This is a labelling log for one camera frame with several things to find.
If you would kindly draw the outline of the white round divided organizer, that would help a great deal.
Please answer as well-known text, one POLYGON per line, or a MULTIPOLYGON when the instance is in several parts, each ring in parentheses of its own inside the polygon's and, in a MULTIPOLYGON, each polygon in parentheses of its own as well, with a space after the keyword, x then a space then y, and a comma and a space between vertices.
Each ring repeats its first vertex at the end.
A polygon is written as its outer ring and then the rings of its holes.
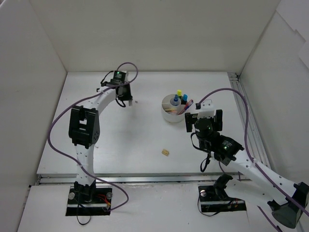
POLYGON ((182 104, 181 99, 175 101, 176 94, 165 96, 161 102, 162 117, 171 123, 178 123, 184 120, 185 113, 189 113, 190 109, 184 110, 186 104, 182 104))

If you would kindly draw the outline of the small wooden clip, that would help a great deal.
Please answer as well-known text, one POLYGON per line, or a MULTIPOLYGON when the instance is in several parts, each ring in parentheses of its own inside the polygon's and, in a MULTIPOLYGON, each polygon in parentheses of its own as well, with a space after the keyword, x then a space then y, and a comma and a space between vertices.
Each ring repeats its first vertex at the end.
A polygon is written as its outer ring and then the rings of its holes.
POLYGON ((168 156, 169 155, 169 151, 166 150, 166 149, 163 149, 162 150, 162 154, 165 155, 165 156, 168 156))

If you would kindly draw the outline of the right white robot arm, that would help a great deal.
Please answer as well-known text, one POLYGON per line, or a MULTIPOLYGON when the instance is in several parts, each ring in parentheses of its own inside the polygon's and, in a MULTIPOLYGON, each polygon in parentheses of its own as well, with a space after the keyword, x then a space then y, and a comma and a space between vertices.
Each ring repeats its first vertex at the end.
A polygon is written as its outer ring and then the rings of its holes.
POLYGON ((213 184, 214 195, 224 200, 240 194, 242 200, 270 210, 273 218, 281 225, 296 228, 302 214, 308 213, 308 185, 282 177, 251 157, 247 146, 221 135, 222 117, 222 110, 184 115, 187 132, 198 139, 195 149, 207 154, 200 166, 201 172, 206 170, 211 160, 215 160, 245 175, 258 187, 248 188, 232 176, 222 174, 213 184))

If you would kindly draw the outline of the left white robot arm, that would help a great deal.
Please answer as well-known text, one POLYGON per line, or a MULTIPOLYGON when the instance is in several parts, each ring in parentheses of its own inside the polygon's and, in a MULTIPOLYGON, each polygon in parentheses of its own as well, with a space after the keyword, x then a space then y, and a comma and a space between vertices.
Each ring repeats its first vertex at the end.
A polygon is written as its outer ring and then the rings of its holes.
POLYGON ((110 81, 101 82, 99 96, 88 100, 83 105, 74 106, 70 113, 69 137, 75 146, 77 176, 74 190, 86 203, 93 202, 97 196, 94 174, 94 148, 100 136, 99 116, 113 101, 125 108, 132 106, 133 96, 128 82, 128 71, 113 71, 110 81))

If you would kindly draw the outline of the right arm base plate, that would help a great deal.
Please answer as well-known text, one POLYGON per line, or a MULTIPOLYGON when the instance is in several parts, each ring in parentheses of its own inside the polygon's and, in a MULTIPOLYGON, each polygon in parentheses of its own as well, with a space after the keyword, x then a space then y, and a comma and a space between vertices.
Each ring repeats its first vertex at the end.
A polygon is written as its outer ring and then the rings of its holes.
POLYGON ((220 198, 213 186, 199 185, 197 207, 201 214, 213 217, 219 213, 246 211, 245 201, 237 198, 220 198))

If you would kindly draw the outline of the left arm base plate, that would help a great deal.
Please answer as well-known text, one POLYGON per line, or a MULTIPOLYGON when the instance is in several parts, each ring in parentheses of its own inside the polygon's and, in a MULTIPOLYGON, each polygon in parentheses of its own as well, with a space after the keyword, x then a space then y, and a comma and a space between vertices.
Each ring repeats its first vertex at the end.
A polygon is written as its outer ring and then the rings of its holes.
POLYGON ((98 187, 91 200, 70 188, 65 216, 109 216, 112 203, 112 188, 98 187))

